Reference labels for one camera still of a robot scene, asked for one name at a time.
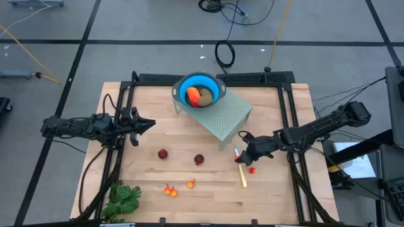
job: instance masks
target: white cable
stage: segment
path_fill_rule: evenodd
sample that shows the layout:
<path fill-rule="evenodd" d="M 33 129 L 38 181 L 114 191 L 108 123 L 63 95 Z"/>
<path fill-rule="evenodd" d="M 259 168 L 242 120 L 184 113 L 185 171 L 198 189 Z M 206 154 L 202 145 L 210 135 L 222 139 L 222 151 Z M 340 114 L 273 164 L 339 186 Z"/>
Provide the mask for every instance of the white cable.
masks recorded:
<path fill-rule="evenodd" d="M 11 24 L 10 26 L 8 26 L 8 27 L 5 29 L 5 31 L 2 32 L 2 34 L 0 35 L 0 38 L 6 33 L 6 31 L 8 31 L 8 30 L 9 30 L 10 28 L 12 28 L 14 25 L 16 25 L 16 24 L 18 24 L 18 23 L 21 23 L 21 22 L 23 22 L 23 21 L 25 21 L 25 20 L 30 19 L 31 17 L 35 16 L 37 13 L 41 12 L 42 10 L 49 9 L 49 8 L 53 7 L 53 6 L 49 6 L 48 4 L 44 3 L 43 0 L 40 0 L 40 2 L 41 2 L 42 4 L 44 4 L 46 7 L 44 7 L 44 8 L 42 8 L 42 9 L 40 9 L 40 10 L 34 12 L 33 14 L 31 14 L 31 16 L 29 16 L 29 17 L 27 17 L 27 18 L 24 18 L 24 19 L 22 19 L 22 20 L 19 20 L 19 21 L 15 22 L 15 23 Z"/>

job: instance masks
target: small orange pepper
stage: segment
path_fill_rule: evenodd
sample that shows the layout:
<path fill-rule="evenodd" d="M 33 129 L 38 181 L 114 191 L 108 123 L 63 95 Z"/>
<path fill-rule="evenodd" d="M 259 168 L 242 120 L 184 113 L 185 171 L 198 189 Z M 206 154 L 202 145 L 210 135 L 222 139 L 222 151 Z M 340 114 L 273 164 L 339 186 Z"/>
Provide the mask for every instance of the small orange pepper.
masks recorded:
<path fill-rule="evenodd" d="M 187 89 L 187 95 L 189 98 L 189 102 L 191 103 L 191 105 L 193 107 L 200 107 L 198 105 L 198 100 L 199 100 L 199 98 L 201 98 L 201 94 L 199 94 L 198 89 L 196 89 L 194 87 L 189 87 Z"/>
<path fill-rule="evenodd" d="M 191 189 L 191 188 L 193 188 L 194 186 L 195 186 L 195 178 L 194 178 L 194 180 L 193 181 L 190 181 L 190 182 L 188 182 L 188 187 Z"/>
<path fill-rule="evenodd" d="M 170 195 L 171 194 L 172 189 L 169 187 L 169 185 L 167 184 L 166 188 L 164 189 L 164 194 L 166 195 Z"/>
<path fill-rule="evenodd" d="M 177 197 L 177 191 L 174 189 L 174 186 L 171 189 L 170 195 L 171 195 L 171 197 Z"/>

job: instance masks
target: wooden tabletop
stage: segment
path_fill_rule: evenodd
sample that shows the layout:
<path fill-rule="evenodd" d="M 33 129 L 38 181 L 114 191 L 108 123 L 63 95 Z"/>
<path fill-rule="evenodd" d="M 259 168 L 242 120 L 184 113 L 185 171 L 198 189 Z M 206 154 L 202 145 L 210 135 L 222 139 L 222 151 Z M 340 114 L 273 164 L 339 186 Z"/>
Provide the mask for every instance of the wooden tabletop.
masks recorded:
<path fill-rule="evenodd" d="M 102 98 L 109 93 L 117 100 L 120 83 L 104 83 L 97 112 L 102 112 Z M 299 124 L 315 119 L 307 84 L 293 84 L 293 94 Z M 276 88 L 230 87 L 234 93 L 253 105 L 250 117 L 242 130 L 255 136 L 272 135 L 282 129 L 282 116 Z M 161 217 L 168 223 L 234 223 L 248 224 L 257 219 L 259 224 L 298 224 L 292 179 L 286 152 L 276 151 L 274 159 L 261 158 L 252 164 L 255 174 L 243 166 L 248 183 L 243 188 L 239 169 L 234 163 L 235 144 L 241 152 L 245 147 L 235 136 L 223 151 L 218 150 L 219 140 L 202 125 L 181 112 L 175 113 L 169 86 L 137 86 L 133 106 L 141 117 L 155 119 L 156 125 L 138 136 L 139 146 L 133 147 L 129 136 L 124 150 L 120 179 L 131 187 L 140 186 L 140 207 L 132 214 L 122 216 L 126 222 L 157 223 Z M 289 122 L 290 109 L 287 94 Z M 107 102 L 107 112 L 114 109 Z M 162 148 L 169 152 L 166 160 L 158 158 Z M 100 151 L 98 141 L 90 141 L 83 170 Z M 205 162 L 194 164 L 194 157 L 202 154 Z M 98 157 L 85 177 L 83 207 L 89 205 L 98 192 L 104 167 L 106 151 Z M 314 151 L 306 153 L 311 188 L 318 201 L 338 220 L 333 192 L 328 178 L 324 157 Z M 189 189 L 187 182 L 193 179 L 195 187 Z M 166 184 L 175 185 L 178 196 L 164 195 Z M 307 211 L 303 193 L 304 209 Z M 78 191 L 71 217 L 78 216 Z"/>

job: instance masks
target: green plant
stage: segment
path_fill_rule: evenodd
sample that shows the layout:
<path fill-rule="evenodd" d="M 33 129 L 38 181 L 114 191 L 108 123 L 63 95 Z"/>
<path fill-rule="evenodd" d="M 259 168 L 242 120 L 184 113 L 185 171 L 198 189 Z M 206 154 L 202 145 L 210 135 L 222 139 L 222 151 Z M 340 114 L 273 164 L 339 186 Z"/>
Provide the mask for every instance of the green plant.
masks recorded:
<path fill-rule="evenodd" d="M 106 223 L 122 223 L 125 219 L 118 219 L 120 214 L 130 214 L 139 208 L 140 187 L 133 189 L 118 181 L 111 185 L 108 195 L 108 203 L 102 211 Z"/>

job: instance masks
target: black metal frame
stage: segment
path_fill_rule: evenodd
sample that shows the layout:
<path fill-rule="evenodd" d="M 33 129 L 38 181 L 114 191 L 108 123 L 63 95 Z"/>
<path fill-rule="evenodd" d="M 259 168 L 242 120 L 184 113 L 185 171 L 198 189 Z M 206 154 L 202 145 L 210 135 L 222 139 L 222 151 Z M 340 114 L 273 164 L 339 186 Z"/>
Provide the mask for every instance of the black metal frame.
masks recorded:
<path fill-rule="evenodd" d="M 284 127 L 289 127 L 289 123 L 288 123 L 288 117 L 287 117 L 287 110 L 286 110 L 286 105 L 285 105 L 285 98 L 283 95 L 283 91 L 285 90 L 287 92 L 288 95 L 288 101 L 290 104 L 290 112 L 291 112 L 291 116 L 292 116 L 292 122 L 294 126 L 299 126 L 298 120 L 297 120 L 297 112 L 296 112 L 296 108 L 295 108 L 295 103 L 294 103 L 294 97 L 293 97 L 293 93 L 292 93 L 292 85 L 290 82 L 286 82 L 286 83 L 274 83 L 272 81 L 268 81 L 267 80 L 267 76 L 271 75 L 271 73 L 257 73 L 262 75 L 262 79 L 260 80 L 260 82 L 242 82 L 242 83 L 238 83 L 238 82 L 225 82 L 226 86 L 251 86 L 251 87 L 270 87 L 270 88 L 277 88 L 278 90 L 278 96 L 279 96 L 279 102 L 280 102 L 280 109 L 281 109 L 281 115 L 282 115 L 282 121 L 283 121 L 283 126 Z M 126 91 L 126 89 L 128 88 L 128 86 L 130 86 L 131 91 L 130 93 L 133 93 L 134 87 L 135 86 L 173 86 L 175 82 L 173 81 L 139 81 L 137 79 L 137 82 L 135 83 L 134 86 L 130 86 L 131 82 L 130 81 L 122 81 L 121 82 L 121 87 L 119 90 L 119 96 L 118 96 L 118 102 L 117 102 L 117 109 L 120 110 L 122 107 L 122 102 L 123 102 L 123 96 L 124 96 L 124 92 Z M 133 96 L 129 96 L 128 97 L 128 104 L 127 107 L 130 107 L 130 104 L 132 102 L 132 98 Z M 107 157 L 105 159 L 105 165 L 104 165 L 104 170 L 102 173 L 102 182 L 101 182 L 101 186 L 102 187 L 105 184 L 106 179 L 108 178 L 109 175 L 109 169 L 110 169 L 110 164 L 112 161 L 112 154 L 113 151 L 108 150 L 107 153 Z M 123 155 L 123 148 L 121 150 L 118 150 L 118 156 L 122 157 Z M 292 163 L 295 162 L 295 157 L 294 154 L 291 154 L 289 156 L 290 158 L 290 170 L 292 171 L 293 165 Z M 300 154 L 301 159 L 301 172 L 302 172 L 302 176 L 304 179 L 304 182 L 306 183 L 306 185 L 309 187 L 310 189 L 310 180 L 309 180 L 309 173 L 307 171 L 307 164 L 306 164 L 306 159 L 304 157 L 304 154 Z M 294 197 L 295 197 L 295 202 L 296 202 L 296 210 L 297 210 L 297 216 L 298 216 L 298 220 L 299 220 L 299 224 L 302 224 L 305 222 L 304 219 L 304 210 L 303 210 L 303 205 L 302 205 L 302 199 L 301 199 L 301 195 L 300 195 L 300 188 L 299 185 L 297 184 L 297 182 L 292 178 L 292 183 L 293 183 L 293 188 L 294 188 Z M 100 201 L 97 210 L 95 211 L 95 219 L 99 219 L 100 218 L 100 213 L 101 213 L 101 209 L 102 209 L 102 205 L 103 205 L 103 201 Z M 309 215 L 310 215 L 310 220 L 311 222 L 308 223 L 316 223 L 317 222 L 317 217 L 316 217 L 316 212 L 314 210 L 314 207 L 312 206 L 312 204 L 310 203 L 309 200 L 307 200 L 307 205 L 309 208 Z M 254 223 L 258 222 L 256 220 L 252 220 L 252 225 L 254 226 Z M 156 225 L 158 223 L 136 223 L 137 226 L 142 225 L 142 226 L 150 226 L 150 225 Z M 220 226 L 235 226 L 234 224 L 221 224 Z"/>

